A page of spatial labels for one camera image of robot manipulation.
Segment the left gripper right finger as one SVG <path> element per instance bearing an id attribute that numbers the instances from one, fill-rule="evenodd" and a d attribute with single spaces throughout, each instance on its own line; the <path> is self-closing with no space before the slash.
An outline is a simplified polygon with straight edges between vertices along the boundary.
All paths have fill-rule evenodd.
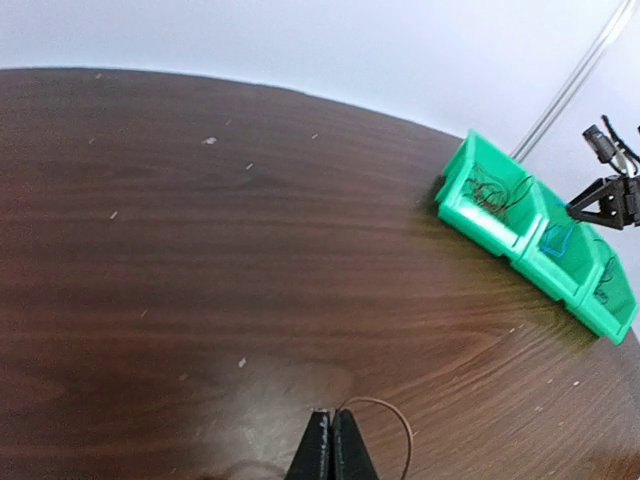
<path id="1" fill-rule="evenodd" d="M 337 410 L 331 428 L 331 478 L 378 480 L 379 476 L 352 412 L 348 409 Z"/>

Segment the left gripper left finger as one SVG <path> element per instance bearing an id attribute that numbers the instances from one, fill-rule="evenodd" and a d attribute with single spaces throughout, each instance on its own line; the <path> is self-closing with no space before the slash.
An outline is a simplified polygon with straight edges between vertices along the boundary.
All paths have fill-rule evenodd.
<path id="1" fill-rule="evenodd" d="M 330 467 L 331 415 L 313 411 L 297 447 L 285 480 L 327 480 Z"/>

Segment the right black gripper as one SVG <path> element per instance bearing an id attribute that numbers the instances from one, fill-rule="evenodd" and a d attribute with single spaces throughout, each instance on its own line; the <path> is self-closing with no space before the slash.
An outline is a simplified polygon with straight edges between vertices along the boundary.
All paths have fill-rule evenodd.
<path id="1" fill-rule="evenodd" d="M 599 212 L 588 212 L 596 203 Z M 622 175 L 599 178 L 586 187 L 566 206 L 576 221 L 615 230 L 639 226 L 639 176 Z"/>

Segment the green three-compartment bin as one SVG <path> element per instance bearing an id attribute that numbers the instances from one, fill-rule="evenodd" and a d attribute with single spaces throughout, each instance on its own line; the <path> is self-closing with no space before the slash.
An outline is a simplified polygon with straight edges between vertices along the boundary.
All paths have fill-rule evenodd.
<path id="1" fill-rule="evenodd" d="M 475 131 L 443 171 L 445 223 L 510 266 L 583 325 L 619 345 L 638 301 L 615 250 L 542 181 Z"/>

